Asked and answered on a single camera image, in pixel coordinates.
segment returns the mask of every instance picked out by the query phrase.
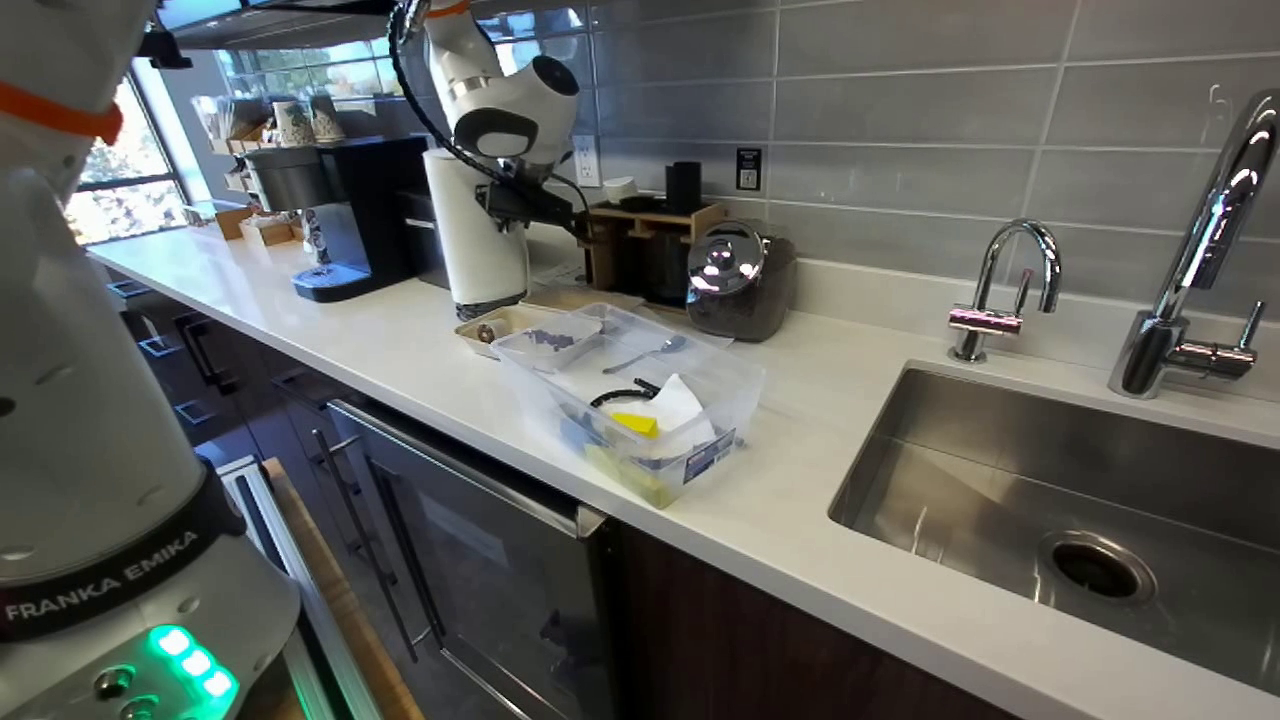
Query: white countertop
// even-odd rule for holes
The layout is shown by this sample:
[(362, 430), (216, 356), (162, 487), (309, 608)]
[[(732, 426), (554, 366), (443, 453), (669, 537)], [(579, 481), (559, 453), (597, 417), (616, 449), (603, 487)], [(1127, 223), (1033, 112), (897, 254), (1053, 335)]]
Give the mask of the white countertop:
[(673, 510), (649, 510), (514, 411), (499, 369), (454, 335), (437, 284), (309, 305), (293, 291), (306, 268), (297, 243), (225, 243), (211, 229), (102, 243), (94, 257), (1015, 716), (1280, 716), (1280, 695), (829, 519), (908, 366), (1280, 449), (1273, 369), (1245, 383), (1248, 398), (1113, 398), (1106, 378), (1132, 316), (1125, 305), (1063, 297), (1053, 320), (1030, 316), (1020, 347), (962, 369), (944, 356), (940, 316), (970, 284), (804, 266), (804, 311), (743, 347), (773, 378), (750, 449)]

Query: stainless steel sink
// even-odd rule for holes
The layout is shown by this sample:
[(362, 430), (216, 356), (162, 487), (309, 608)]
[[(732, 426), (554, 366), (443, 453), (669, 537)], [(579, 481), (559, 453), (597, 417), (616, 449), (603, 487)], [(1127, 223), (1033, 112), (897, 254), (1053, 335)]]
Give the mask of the stainless steel sink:
[(908, 369), (833, 519), (1280, 695), (1280, 453)]

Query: faucet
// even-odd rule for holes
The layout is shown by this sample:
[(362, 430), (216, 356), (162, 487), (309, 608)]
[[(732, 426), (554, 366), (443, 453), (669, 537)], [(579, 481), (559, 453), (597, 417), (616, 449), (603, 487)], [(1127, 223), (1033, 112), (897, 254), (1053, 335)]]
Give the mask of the faucet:
[(986, 335), (1015, 335), (1025, 328), (1020, 311), (1030, 305), (1033, 272), (1020, 275), (1020, 291), (1015, 291), (1014, 311), (994, 311), (989, 307), (999, 254), (1020, 236), (1037, 242), (1037, 250), (1041, 250), (1041, 311), (1053, 311), (1053, 305), (1055, 305), (1055, 290), (1063, 280), (1063, 254), (1055, 250), (1053, 231), (1043, 223), (1033, 223), (1033, 219), (1004, 223), (989, 242), (986, 268), (981, 268), (976, 290), (971, 290), (971, 305), (955, 305), (948, 311), (948, 323), (964, 334), (962, 343), (954, 347), (954, 356), (964, 359), (964, 366), (981, 366), (986, 359), (986, 347), (981, 347)]
[(1280, 144), (1280, 91), (1261, 91), (1245, 105), (1236, 132), (1227, 137), (1201, 212), (1193, 217), (1193, 229), (1171, 257), (1167, 280), (1148, 311), (1136, 311), (1132, 334), (1117, 359), (1117, 394), (1127, 398), (1151, 398), (1158, 380), (1167, 369), (1205, 371), (1220, 380), (1240, 380), (1253, 366), (1253, 335), (1269, 311), (1264, 300), (1253, 305), (1253, 316), (1245, 320), (1245, 334), (1236, 343), (1205, 343), (1190, 342), (1190, 291), (1212, 290), (1216, 272), (1227, 262), (1233, 242), (1240, 236), (1248, 210), (1269, 182), (1273, 156)]

